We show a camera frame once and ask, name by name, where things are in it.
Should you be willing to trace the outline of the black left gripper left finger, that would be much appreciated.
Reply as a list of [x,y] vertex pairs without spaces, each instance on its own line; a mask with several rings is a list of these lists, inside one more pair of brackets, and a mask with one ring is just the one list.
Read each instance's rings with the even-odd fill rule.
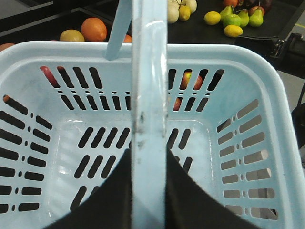
[[127,148],[109,177],[86,201],[46,228],[129,229],[131,192],[131,150]]

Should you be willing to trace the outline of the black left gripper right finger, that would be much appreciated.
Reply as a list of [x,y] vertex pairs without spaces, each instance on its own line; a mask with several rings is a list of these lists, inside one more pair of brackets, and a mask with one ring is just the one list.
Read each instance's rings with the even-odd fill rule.
[[225,208],[200,188],[180,166],[171,150],[166,152],[167,229],[257,229]]

